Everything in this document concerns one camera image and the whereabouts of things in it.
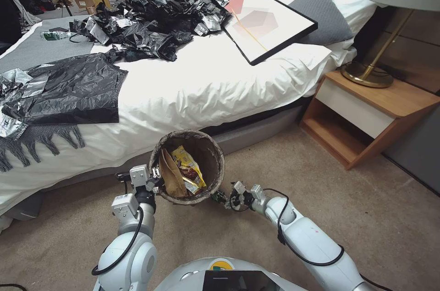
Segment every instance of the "blanket fringe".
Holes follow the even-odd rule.
[[[5,150],[0,150],[0,171],[7,172],[9,170],[12,170],[12,165],[9,164],[9,161],[6,158]]]
[[[73,139],[71,132],[73,133],[73,135],[77,139],[78,143],[76,143],[75,140]],[[73,125],[71,128],[67,128],[65,130],[56,132],[55,134],[57,134],[60,137],[62,137],[63,139],[65,139],[67,141],[67,143],[69,143],[75,149],[78,149],[78,147],[84,148],[86,146],[84,139],[83,139],[83,136],[81,135],[81,132],[79,131],[79,128],[77,125]],[[54,156],[60,154],[59,149],[52,142],[52,137],[53,137],[53,134],[44,135],[44,136],[40,136],[40,137],[36,138],[35,141],[23,143],[26,146],[27,151],[30,153],[32,158],[37,163],[41,162],[41,158],[37,154],[37,150],[35,148],[35,142],[40,142],[40,143],[44,144],[47,147],[47,149],[49,149],[50,152]],[[22,147],[22,143],[20,141],[17,141],[16,145],[8,147],[7,150],[9,150],[11,152],[11,154],[13,154],[15,157],[17,157],[23,163],[24,167],[27,167],[31,164],[29,159],[26,157],[26,154],[25,154],[24,149]],[[9,170],[12,170],[12,168],[13,168],[13,166],[10,164],[10,162],[8,161],[8,158],[6,156],[6,149],[0,148],[0,172],[7,172]]]
[[[62,131],[57,132],[59,136],[61,136],[63,139],[65,139],[72,147],[75,149],[78,149],[78,145],[73,141],[72,137],[70,136],[70,130],[65,129]]]
[[[54,156],[56,156],[56,155],[58,155],[60,153],[60,151],[55,146],[55,144],[52,142],[52,136],[53,136],[53,134],[45,135],[45,136],[39,138],[38,141],[40,141],[42,144],[44,144],[47,147],[47,149],[49,149],[50,152]]]
[[[74,125],[72,130],[73,130],[73,134],[77,138],[79,147],[84,148],[86,146],[86,143],[84,142],[84,138],[81,135],[81,132],[79,131],[78,125]]]
[[[23,147],[22,147],[21,143],[17,143],[16,146],[9,148],[9,151],[11,152],[11,154],[16,156],[23,163],[24,167],[28,167],[31,164],[29,159],[24,154]]]
[[[35,149],[35,142],[25,143],[27,150],[31,154],[32,158],[37,162],[41,163],[41,159],[37,154],[37,150]]]

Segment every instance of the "gray blanket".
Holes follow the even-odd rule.
[[[0,73],[15,68],[26,70],[43,63],[90,53],[93,42],[80,35],[72,39],[81,41],[77,44],[69,39],[47,41],[40,37],[40,33],[43,31],[49,31],[55,27],[69,29],[69,22],[74,19],[83,20],[86,17],[88,16],[81,15],[44,20],[43,25],[36,28],[29,38],[19,44],[15,50],[0,59]]]
[[[47,41],[40,37],[42,31],[49,31],[49,29],[54,27],[68,29],[69,21],[72,21],[74,18],[82,20],[85,16],[44,20],[43,25],[36,28],[29,38],[19,44],[15,50],[0,59],[0,73],[14,68],[26,70],[43,63],[90,53],[93,43],[82,36],[74,38],[75,41],[81,41],[77,44],[68,39]],[[61,136],[74,148],[83,148],[85,146],[77,125],[30,125],[16,141],[0,137],[0,171],[7,172],[13,168],[7,158],[6,151],[19,158],[23,166],[31,164],[29,155],[39,163],[40,158],[35,150],[36,142],[44,144],[54,155],[59,154],[58,148],[52,142],[54,134]],[[25,153],[24,148],[27,148],[29,155]]]

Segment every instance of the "black cable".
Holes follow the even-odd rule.
[[[73,43],[75,43],[75,44],[79,44],[79,43],[83,42],[83,41],[73,41],[73,40],[72,40],[72,38],[73,38],[73,37],[76,37],[77,35],[81,35],[81,34],[80,34],[80,33],[76,33],[76,34],[72,35],[71,37],[69,37],[69,41],[70,41],[70,42],[73,42]]]
[[[369,280],[368,278],[366,278],[366,277],[365,277],[364,275],[362,275],[362,274],[359,274],[359,275],[361,275],[361,277],[362,277],[364,280],[366,280],[369,284],[372,284],[372,285],[374,285],[375,287],[378,287],[379,289],[382,289],[382,290],[385,290],[385,291],[393,291],[392,289],[387,288],[386,286],[382,286],[382,285],[380,285],[380,284],[374,283],[372,280]]]
[[[340,245],[340,244],[338,244],[338,245],[341,247],[341,252],[339,253],[339,255],[338,255],[335,259],[333,259],[332,261],[329,261],[329,262],[327,262],[327,263],[315,263],[315,262],[313,262],[313,261],[307,260],[307,259],[304,258],[302,255],[300,255],[298,252],[296,252],[295,249],[293,249],[293,248],[290,246],[290,244],[289,244],[288,242],[286,242],[286,240],[285,240],[285,238],[284,238],[284,235],[283,235],[283,231],[282,231],[282,229],[281,229],[281,225],[280,225],[281,217],[283,216],[283,213],[284,213],[284,211],[285,211],[285,209],[286,209],[286,207],[287,207],[287,204],[289,203],[289,196],[287,196],[286,194],[283,194],[282,192],[280,192],[280,191],[278,191],[278,190],[275,190],[275,189],[273,189],[273,188],[264,188],[264,189],[263,189],[263,191],[266,191],[266,190],[271,190],[271,191],[277,192],[278,194],[280,194],[280,195],[286,197],[286,204],[284,204],[284,207],[283,207],[283,209],[282,209],[282,211],[281,211],[281,214],[280,214],[280,216],[278,217],[278,223],[277,223],[277,226],[278,226],[278,239],[280,240],[281,243],[286,244],[286,245],[289,247],[289,249],[291,249],[291,251],[292,251],[293,253],[295,253],[295,254],[296,254],[296,255],[297,255],[302,261],[304,261],[304,262],[306,262],[306,263],[308,263],[308,264],[311,264],[311,265],[313,265],[313,266],[321,266],[321,267],[323,267],[323,266],[330,266],[330,265],[332,265],[332,264],[335,264],[337,261],[339,261],[339,259],[341,259],[342,255],[343,255],[344,252],[345,252],[345,249],[344,249],[344,247],[343,247],[342,245]],[[374,285],[375,287],[378,287],[378,288],[380,288],[380,289],[382,289],[382,290],[385,290],[385,291],[393,291],[392,289],[389,289],[389,288],[387,288],[386,286],[382,286],[382,285],[380,285],[380,284],[377,284],[377,283],[375,283],[375,282],[369,280],[368,278],[366,278],[366,277],[363,276],[362,274],[360,274],[360,275],[361,275],[361,277],[362,277],[366,282],[368,282],[368,283]]]
[[[277,223],[277,227],[278,227],[278,239],[280,240],[280,242],[281,242],[282,244],[287,245],[287,246],[289,247],[289,249],[290,249],[293,253],[295,253],[296,256],[298,256],[298,258],[300,258],[302,261],[304,261],[304,262],[306,262],[306,263],[308,263],[308,264],[310,264],[310,265],[313,265],[313,266],[319,266],[319,267],[331,266],[331,265],[335,264],[336,262],[338,262],[339,259],[341,259],[341,257],[342,257],[342,255],[344,254],[345,250],[344,250],[344,247],[342,247],[342,246],[339,245],[339,244],[338,244],[338,245],[339,245],[339,247],[341,248],[341,252],[339,252],[339,254],[338,254],[338,256],[337,256],[336,258],[334,258],[333,260],[331,260],[331,261],[329,261],[329,262],[326,262],[326,263],[316,263],[316,262],[313,262],[313,261],[307,260],[307,259],[304,258],[301,254],[299,254],[298,252],[296,252],[295,249],[292,248],[292,247],[290,246],[289,242],[286,242],[286,239],[284,238],[284,235],[283,235],[283,231],[282,231],[282,229],[281,229],[281,217],[283,216],[283,213],[284,213],[284,211],[286,210],[287,204],[289,203],[289,196],[287,196],[286,194],[283,194],[282,192],[280,192],[280,191],[278,191],[278,190],[275,190],[275,189],[273,189],[273,188],[265,188],[265,189],[263,189],[263,191],[266,191],[266,190],[271,190],[271,191],[277,192],[277,193],[279,193],[280,195],[286,197],[286,204],[284,204],[284,207],[283,207],[283,209],[281,210],[280,216],[278,217],[278,223]]]
[[[10,283],[10,284],[0,284],[0,287],[16,287],[18,289],[20,289],[21,291],[27,291],[26,288],[24,286],[21,286],[20,284],[14,284],[14,283]]]
[[[141,230],[141,226],[142,226],[143,210],[140,206],[138,207],[138,210],[139,210],[139,223],[137,224],[137,228],[136,228],[134,235],[132,237],[132,240],[128,244],[127,248],[124,250],[124,252],[121,254],[121,256],[118,259],[116,259],[116,261],[114,263],[112,263],[110,266],[108,266],[104,269],[98,270],[98,265],[96,265],[92,269],[93,276],[98,276],[98,275],[107,273],[109,270],[113,269],[127,255],[128,251],[130,251],[130,248],[133,246],[134,241],[136,240],[136,237],[138,236],[139,231]]]
[[[237,210],[237,209],[235,209],[235,208],[232,206],[231,198],[232,198],[232,196],[229,196],[229,206],[231,207],[231,210],[232,210],[232,211],[234,211],[234,212],[244,212],[244,211],[246,211],[246,210],[249,208],[249,206],[247,206],[245,209],[241,209],[241,210]]]

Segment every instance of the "plastic bottle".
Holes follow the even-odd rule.
[[[42,33],[40,33],[40,37],[48,41],[66,39],[66,38],[70,38],[72,35],[73,35],[72,32],[63,32],[63,31],[43,31]]]

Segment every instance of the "trash can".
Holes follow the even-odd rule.
[[[171,132],[159,140],[151,153],[148,167],[150,174],[153,173],[152,167],[159,163],[162,148],[171,152],[181,145],[198,163],[207,187],[197,195],[183,198],[171,197],[165,187],[159,189],[159,194],[174,204],[195,205],[219,189],[225,175],[225,158],[218,144],[208,134],[188,129]]]

